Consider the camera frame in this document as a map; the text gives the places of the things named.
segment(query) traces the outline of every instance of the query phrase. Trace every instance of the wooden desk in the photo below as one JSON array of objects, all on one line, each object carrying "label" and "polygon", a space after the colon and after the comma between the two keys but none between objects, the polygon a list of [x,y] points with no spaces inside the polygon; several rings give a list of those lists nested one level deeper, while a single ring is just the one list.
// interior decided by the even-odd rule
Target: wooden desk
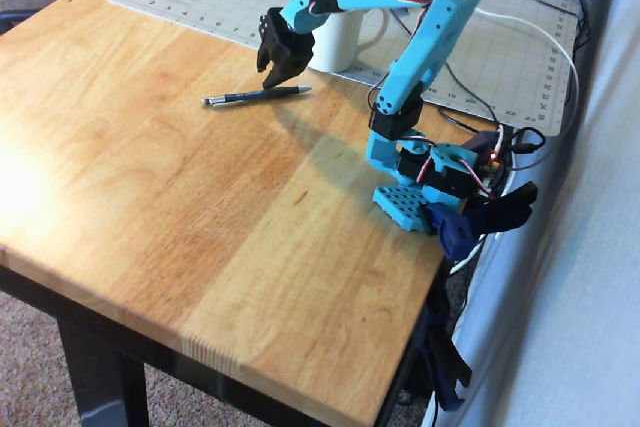
[{"label": "wooden desk", "polygon": [[[371,200],[364,86],[105,0],[0,37],[0,264],[333,426],[371,425],[441,252]],[[468,134],[422,115],[434,139]]]}]

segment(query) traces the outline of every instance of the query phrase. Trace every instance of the desk leg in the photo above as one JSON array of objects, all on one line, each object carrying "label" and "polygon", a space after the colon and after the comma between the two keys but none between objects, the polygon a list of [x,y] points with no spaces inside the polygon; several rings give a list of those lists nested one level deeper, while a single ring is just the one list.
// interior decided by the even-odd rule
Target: desk leg
[{"label": "desk leg", "polygon": [[69,324],[58,329],[82,426],[148,426],[144,364]]}]

